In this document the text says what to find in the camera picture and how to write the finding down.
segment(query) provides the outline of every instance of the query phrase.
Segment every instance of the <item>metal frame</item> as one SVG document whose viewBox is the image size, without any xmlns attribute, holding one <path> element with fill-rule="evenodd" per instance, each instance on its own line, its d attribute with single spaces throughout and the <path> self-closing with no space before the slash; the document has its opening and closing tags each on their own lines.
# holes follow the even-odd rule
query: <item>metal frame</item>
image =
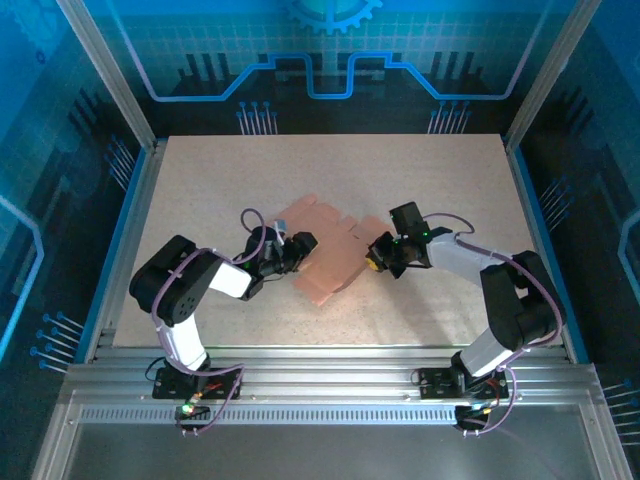
<svg viewBox="0 0 640 480">
<path fill-rule="evenodd" d="M 113 331 L 102 336 L 92 364 L 69 368 L 33 478 L 62 478 L 83 424 L 172 425 L 177 401 L 150 398 L 144 378 L 160 349 L 113 348 Z M 420 400 L 411 373 L 418 367 L 444 367 L 456 347 L 227 347 L 211 348 L 214 364 L 246 364 L 242 397 L 221 423 L 232 425 L 394 424 L 442 425 L 454 422 L 459 399 Z M 625 477 L 625 464 L 607 462 L 603 441 L 606 412 L 595 369 L 569 362 L 560 346 L 539 349 L 514 363 L 519 384 L 516 405 L 579 405 L 593 413 L 589 438 L 602 478 Z"/>
<path fill-rule="evenodd" d="M 93 321 L 93 330 L 86 331 L 84 335 L 90 335 L 88 345 L 84 350 L 82 358 L 76 361 L 91 362 L 98 341 L 103 329 L 114 329 L 117 319 L 122 313 L 122 305 L 127 292 L 127 285 L 133 273 L 138 245 L 142 238 L 142 231 L 151 205 L 151 197 L 155 189 L 162 158 L 167 146 L 167 142 L 161 140 L 157 142 L 153 153 L 147 153 L 140 165 L 137 181 L 132 181 L 131 205 L 122 228 L 120 238 L 112 240 L 107 258 L 113 254 L 113 262 L 110 266 L 105 265 L 98 290 L 103 290 L 102 295 L 96 292 L 94 304 L 91 306 L 89 317 Z M 85 337 L 81 339 L 81 346 L 84 347 Z"/>
<path fill-rule="evenodd" d="M 506 138 L 507 152 L 514 152 L 518 148 L 525 132 L 531 126 L 551 88 L 556 83 L 558 76 L 569 61 L 569 57 L 582 38 L 582 34 L 600 6 L 601 1 L 576 0 L 575 7 L 569 14 L 551 50 L 549 50 L 549 55 L 547 55 L 531 89 L 509 127 Z"/>
<path fill-rule="evenodd" d="M 138 142 L 147 152 L 152 152 L 156 136 L 84 2 L 57 2 Z"/>
</svg>

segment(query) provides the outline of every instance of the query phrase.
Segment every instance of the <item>enclosure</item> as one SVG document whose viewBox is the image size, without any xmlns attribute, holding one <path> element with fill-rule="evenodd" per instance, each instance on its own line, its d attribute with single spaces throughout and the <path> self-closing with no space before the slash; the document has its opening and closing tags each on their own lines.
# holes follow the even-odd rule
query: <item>enclosure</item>
<svg viewBox="0 0 640 480">
<path fill-rule="evenodd" d="M 0 11 L 2 478 L 637 475 L 636 2 Z M 309 194 L 343 225 L 415 201 L 540 254 L 566 327 L 514 362 L 507 433 L 463 438 L 458 403 L 412 384 L 487 329 L 482 290 L 364 260 L 321 306 L 296 274 L 248 302 L 208 293 L 200 338 L 216 366 L 246 365 L 243 389 L 203 438 L 172 428 L 132 275 L 177 234 L 232 258 L 243 209 L 274 219 Z"/>
</svg>

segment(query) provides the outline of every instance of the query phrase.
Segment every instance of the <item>wire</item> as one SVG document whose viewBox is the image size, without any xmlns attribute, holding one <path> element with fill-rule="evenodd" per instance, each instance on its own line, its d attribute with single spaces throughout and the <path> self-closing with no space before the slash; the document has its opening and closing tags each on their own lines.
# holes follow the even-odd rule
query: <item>wire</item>
<svg viewBox="0 0 640 480">
<path fill-rule="evenodd" d="M 556 320 L 556 328 L 555 328 L 555 330 L 553 332 L 551 332 L 550 334 L 548 334 L 547 336 L 545 336 L 545 337 L 543 337 L 541 339 L 534 340 L 534 341 L 530 342 L 529 344 L 527 344 L 525 347 L 520 348 L 519 350 L 514 352 L 514 354 L 512 356 L 510 356 L 504 362 L 502 362 L 502 365 L 507 365 L 510 362 L 512 362 L 513 360 L 515 360 L 516 358 L 520 357 L 524 353 L 524 348 L 526 348 L 526 347 L 534 347 L 534 346 L 535 347 L 542 347 L 542 346 L 548 345 L 548 344 L 550 344 L 550 343 L 552 343 L 552 342 L 554 342 L 555 340 L 558 339 L 558 337 L 562 334 L 562 328 L 563 328 L 562 314 L 560 313 L 560 308 L 558 307 L 558 304 L 553 299 L 551 294 L 538 281 L 537 278 L 535 278 L 533 275 L 531 275 L 531 273 L 529 273 L 529 271 L 527 269 L 525 269 L 524 267 L 522 267 L 521 265 L 516 263 L 513 259 L 511 259 L 511 258 L 509 258 L 509 257 L 507 257 L 505 255 L 502 255 L 501 253 L 492 252 L 490 250 L 487 250 L 486 248 L 478 247 L 476 245 L 472 245 L 472 244 L 467 243 L 467 242 L 465 242 L 463 240 L 460 240 L 458 238 L 460 235 L 473 234 L 476 231 L 475 227 L 473 226 L 473 224 L 469 220 L 467 220 L 467 219 L 465 219 L 465 218 L 463 218 L 463 217 L 461 217 L 459 215 L 455 215 L 453 213 L 444 213 L 444 212 L 430 213 L 429 215 L 425 215 L 422 218 L 424 220 L 426 220 L 427 218 L 431 218 L 431 217 L 453 218 L 453 219 L 459 220 L 460 222 L 464 223 L 469 228 L 469 230 L 468 231 L 463 231 L 463 232 L 457 232 L 455 234 L 454 240 L 458 245 L 460 245 L 461 247 L 464 247 L 467 250 L 470 250 L 472 252 L 480 253 L 480 254 L 488 256 L 488 257 L 496 258 L 497 260 L 505 262 L 508 265 L 510 265 L 511 267 L 515 268 L 518 271 L 518 273 L 522 274 L 527 280 L 529 280 L 533 284 L 534 287 L 536 287 L 536 289 L 544 297 L 545 301 L 549 304 L 549 306 L 551 307 L 551 310 L 553 311 L 553 315 L 554 315 L 555 320 Z"/>
<path fill-rule="evenodd" d="M 258 246 L 255 248 L 255 250 L 252 253 L 250 253 L 246 257 L 236 258 L 234 260 L 231 260 L 231 263 L 234 265 L 239 265 L 241 263 L 248 262 L 253 257 L 258 255 L 262 250 L 262 247 L 264 246 L 265 239 L 267 238 L 267 224 L 265 223 L 264 218 L 262 217 L 260 212 L 257 211 L 255 208 L 245 208 L 240 214 L 240 223 L 242 223 L 242 226 L 244 227 L 244 229 L 247 230 L 249 233 L 252 233 L 252 231 L 249 230 L 249 227 L 247 227 L 247 224 L 244 221 L 244 216 L 247 213 L 253 213 L 258 217 L 258 220 L 260 220 L 260 227 L 262 228 L 262 235 L 260 235 L 260 241 L 258 242 Z"/>
<path fill-rule="evenodd" d="M 277 220 L 273 224 L 273 229 L 276 231 L 276 237 L 278 237 L 278 243 L 280 244 L 280 246 L 284 245 L 284 239 L 282 238 L 282 234 L 280 233 L 280 227 L 278 227 Z"/>
<path fill-rule="evenodd" d="M 458 220 L 462 223 L 464 223 L 467 227 L 469 227 L 469 230 L 466 232 L 458 232 L 458 234 L 469 234 L 469 235 L 473 235 L 474 233 L 476 233 L 476 227 L 473 226 L 473 224 L 467 220 L 466 218 L 462 218 L 459 215 L 456 215 L 454 213 L 445 213 L 445 212 L 436 212 L 436 213 L 430 213 L 429 215 L 425 215 L 424 217 L 422 217 L 423 220 L 426 220 L 428 218 L 432 218 L 432 217 L 446 217 L 446 218 L 453 218 L 455 220 Z"/>
<path fill-rule="evenodd" d="M 486 425 L 487 422 L 483 422 L 482 420 L 477 420 L 477 419 L 473 419 L 473 418 L 467 418 L 465 419 L 466 422 L 469 423 L 475 423 L 477 425 Z M 562 473 L 560 473 L 560 471 L 558 471 L 558 469 L 556 467 L 554 467 L 551 462 L 549 462 L 544 455 L 542 455 L 537 449 L 535 449 L 534 447 L 532 447 L 528 442 L 526 442 L 523 438 L 521 438 L 520 436 L 516 435 L 515 433 L 511 432 L 510 430 L 507 430 L 504 427 L 499 427 L 496 428 L 496 430 L 500 433 L 502 433 L 503 435 L 506 435 L 507 437 L 511 438 L 512 440 L 515 440 L 516 442 L 518 442 L 522 447 L 525 448 L 525 450 L 528 450 L 530 453 L 532 453 L 538 460 L 540 460 L 540 463 L 542 463 L 545 467 L 547 467 L 547 470 L 549 470 L 549 472 L 551 472 L 551 474 L 556 477 L 558 480 L 564 480 L 565 477 Z"/>
<path fill-rule="evenodd" d="M 412 263 L 399 263 L 398 265 L 405 268 L 422 268 L 424 270 L 429 270 L 429 267 L 425 267 L 424 265 L 414 265 Z"/>
<path fill-rule="evenodd" d="M 155 380 L 153 378 L 149 378 L 149 372 L 151 371 L 151 369 L 153 368 L 153 366 L 158 363 L 160 360 L 164 360 L 164 357 L 158 357 L 156 358 L 153 362 L 151 362 L 149 364 L 149 366 L 147 367 L 147 369 L 144 372 L 144 378 L 146 378 L 147 380 L 149 380 L 150 382 L 155 382 Z"/>
<path fill-rule="evenodd" d="M 507 417 L 509 416 L 509 414 L 511 413 L 511 410 L 513 410 L 513 406 L 515 405 L 516 397 L 518 395 L 518 381 L 516 380 L 516 374 L 513 372 L 513 369 L 511 367 L 505 367 L 504 369 L 511 374 L 511 381 L 513 382 L 512 387 L 511 387 L 511 390 L 512 390 L 511 391 L 511 398 L 509 398 L 509 404 L 507 405 L 507 411 L 504 412 L 504 415 L 502 417 L 500 417 L 500 420 L 498 420 L 495 424 L 490 425 L 488 427 L 485 425 L 485 428 L 480 430 L 478 432 L 478 435 L 484 435 L 486 433 L 489 433 L 489 432 L 495 430 L 496 428 L 498 428 L 500 425 L 502 425 L 504 423 L 504 421 L 507 419 Z"/>
<path fill-rule="evenodd" d="M 262 217 L 260 212 L 258 212 L 254 208 L 245 208 L 242 211 L 242 214 L 240 215 L 240 223 L 242 223 L 242 225 L 245 227 L 245 229 L 248 230 L 248 227 L 246 226 L 246 223 L 244 222 L 244 217 L 245 217 L 245 215 L 247 213 L 250 213 L 250 212 L 254 213 L 258 217 L 258 219 L 260 220 L 260 224 L 262 226 L 262 235 L 261 235 L 261 238 L 260 238 L 260 242 L 258 242 L 258 245 L 256 246 L 256 249 L 251 254 L 246 256 L 245 258 L 232 260 L 231 262 L 234 265 L 237 265 L 237 264 L 240 264 L 240 263 L 244 263 L 244 262 L 246 262 L 248 260 L 251 260 L 253 257 L 255 257 L 260 252 L 260 250 L 262 250 L 262 247 L 264 246 L 264 240 L 265 240 L 265 237 L 266 237 L 266 234 L 267 234 L 267 226 L 266 226 L 266 224 L 264 222 L 264 218 Z M 238 375 L 236 377 L 235 382 L 233 383 L 233 386 L 232 386 L 231 390 L 229 391 L 229 395 L 227 396 L 227 398 L 225 399 L 224 403 L 220 407 L 220 410 L 218 410 L 218 413 L 213 417 L 213 419 L 207 425 L 205 425 L 204 427 L 202 427 L 200 429 L 194 429 L 193 431 L 188 431 L 188 430 L 182 429 L 182 432 L 184 434 L 191 433 L 193 435 L 197 435 L 198 432 L 207 431 L 220 418 L 220 416 L 224 412 L 225 408 L 227 407 L 227 404 L 229 403 L 229 401 L 233 397 L 234 393 L 238 389 L 238 386 L 240 385 L 240 381 L 242 379 L 242 376 L 244 375 L 244 369 L 245 369 L 244 364 L 238 364 L 238 365 L 234 365 L 232 367 L 223 368 L 223 369 L 220 369 L 220 370 L 207 371 L 207 372 L 198 372 L 198 371 L 190 370 L 189 368 L 187 368 L 186 365 L 182 364 L 179 359 L 173 358 L 173 353 L 172 353 L 173 349 L 169 345 L 169 343 L 168 343 L 168 341 L 167 341 L 167 339 L 166 339 L 166 337 L 164 335 L 164 331 L 165 331 L 164 330 L 164 324 L 163 324 L 162 320 L 158 317 L 158 306 L 160 305 L 160 301 L 162 300 L 162 297 L 164 297 L 164 295 L 169 290 L 169 287 L 171 287 L 171 285 L 176 280 L 176 278 L 178 278 L 180 276 L 180 274 L 184 271 L 185 268 L 187 268 L 187 266 L 191 262 L 193 262 L 198 256 L 200 256 L 200 255 L 202 255 L 204 253 L 208 253 L 208 252 L 213 252 L 213 250 L 210 249 L 210 248 L 200 248 L 198 250 L 195 250 L 191 254 L 189 254 L 180 263 L 180 265 L 178 265 L 178 267 L 171 273 L 171 275 L 169 275 L 169 278 L 167 278 L 167 280 L 164 282 L 162 287 L 160 287 L 160 290 L 158 290 L 158 294 L 154 298 L 153 304 L 151 305 L 151 319 L 153 320 L 153 323 L 156 326 L 156 332 L 158 333 L 158 340 L 160 341 L 160 345 L 162 346 L 163 350 L 168 355 L 167 362 L 170 363 L 176 370 L 178 370 L 179 372 L 184 373 L 185 375 L 193 375 L 193 376 L 196 376 L 196 377 L 213 377 L 213 376 L 217 376 L 217 375 L 225 375 L 225 374 L 233 372 L 235 370 L 239 370 L 240 371 L 240 373 L 238 373 Z"/>
<path fill-rule="evenodd" d="M 502 423 L 507 419 L 507 417 L 511 413 L 511 410 L 513 409 L 513 405 L 515 404 L 515 399 L 516 399 L 517 391 L 518 391 L 518 382 L 516 380 L 516 375 L 515 375 L 513 369 L 511 369 L 509 367 L 509 364 L 511 362 L 513 362 L 515 359 L 519 358 L 521 355 L 523 355 L 524 352 L 525 352 L 525 348 L 527 348 L 527 347 L 542 347 L 542 346 L 549 345 L 550 343 L 554 342 L 562 334 L 562 328 L 563 328 L 562 314 L 560 313 L 560 308 L 558 307 L 558 304 L 553 299 L 551 294 L 538 281 L 537 278 L 535 278 L 533 275 L 531 275 L 531 273 L 529 273 L 529 271 L 527 269 L 525 269 L 524 267 L 522 267 L 521 265 L 516 263 L 513 259 L 511 259 L 511 258 L 509 258 L 509 257 L 507 257 L 505 255 L 502 255 L 501 253 L 492 252 L 490 250 L 487 250 L 486 248 L 478 247 L 476 245 L 472 245 L 472 244 L 467 243 L 467 242 L 465 242 L 463 240 L 460 240 L 458 238 L 460 235 L 464 235 L 464 234 L 470 234 L 471 235 L 471 234 L 475 233 L 475 231 L 476 231 L 476 229 L 473 226 L 473 224 L 471 222 L 469 222 L 467 219 L 465 219 L 463 217 L 460 217 L 458 215 L 455 215 L 453 213 L 442 213 L 442 212 L 431 213 L 431 214 L 426 215 L 426 216 L 424 216 L 422 218 L 424 220 L 426 220 L 427 218 L 431 218 L 431 217 L 454 218 L 454 219 L 459 220 L 462 223 L 464 223 L 469 228 L 469 230 L 468 231 L 464 231 L 464 232 L 457 232 L 453 237 L 454 241 L 458 245 L 460 245 L 461 247 L 466 248 L 467 250 L 470 250 L 470 251 L 475 252 L 475 253 L 480 253 L 480 254 L 488 256 L 488 257 L 496 258 L 497 260 L 505 262 L 508 265 L 510 265 L 511 267 L 515 268 L 518 273 L 523 275 L 527 280 L 529 280 L 531 282 L 531 284 L 534 287 L 536 287 L 536 289 L 538 289 L 540 294 L 544 297 L 546 302 L 551 307 L 551 310 L 553 311 L 553 315 L 554 315 L 555 320 L 556 320 L 556 328 L 555 328 L 555 330 L 553 332 L 551 332 L 550 334 L 548 334 L 548 335 L 546 335 L 546 336 L 544 336 L 544 337 L 542 337 L 540 339 L 537 339 L 537 340 L 534 340 L 532 342 L 529 342 L 524 347 L 519 348 L 512 355 L 510 355 L 504 362 L 502 362 L 501 365 L 499 365 L 496 368 L 496 371 L 498 371 L 498 372 L 507 370 L 511 374 L 511 378 L 512 378 L 512 381 L 513 381 L 513 387 L 512 387 L 513 391 L 512 391 L 512 394 L 511 394 L 511 398 L 509 399 L 509 404 L 507 406 L 507 411 L 505 412 L 505 414 L 494 425 L 486 427 L 486 424 L 485 424 L 485 428 L 478 432 L 478 435 L 483 435 L 485 433 L 489 433 L 489 432 L 497 429 L 500 425 L 502 425 Z"/>
</svg>

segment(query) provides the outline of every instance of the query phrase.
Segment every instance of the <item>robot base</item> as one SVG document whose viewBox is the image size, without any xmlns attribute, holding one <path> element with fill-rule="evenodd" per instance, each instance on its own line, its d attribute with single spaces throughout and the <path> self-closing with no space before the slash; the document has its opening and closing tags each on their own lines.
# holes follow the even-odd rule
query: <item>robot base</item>
<svg viewBox="0 0 640 480">
<path fill-rule="evenodd" d="M 165 361 L 165 366 L 159 368 L 153 387 L 152 397 L 156 400 L 181 400 L 186 401 L 196 393 L 202 392 L 200 400 L 224 400 L 233 388 L 233 384 L 240 374 L 232 371 L 224 375 L 214 377 L 197 377 L 185 375 L 176 370 Z M 242 384 L 238 385 L 231 397 L 232 400 L 240 396 Z"/>
</svg>

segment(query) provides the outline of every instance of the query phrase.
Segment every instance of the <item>vent slot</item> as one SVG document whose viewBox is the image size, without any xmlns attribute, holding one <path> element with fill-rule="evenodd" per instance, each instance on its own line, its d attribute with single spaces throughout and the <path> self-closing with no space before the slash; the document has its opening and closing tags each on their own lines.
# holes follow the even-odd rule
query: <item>vent slot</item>
<svg viewBox="0 0 640 480">
<path fill-rule="evenodd" d="M 81 423 L 173 424 L 175 405 L 114 406 L 97 405 L 82 410 Z M 212 412 L 185 424 L 211 419 Z M 451 406 L 379 405 L 232 405 L 224 412 L 226 425 L 452 425 Z"/>
</svg>

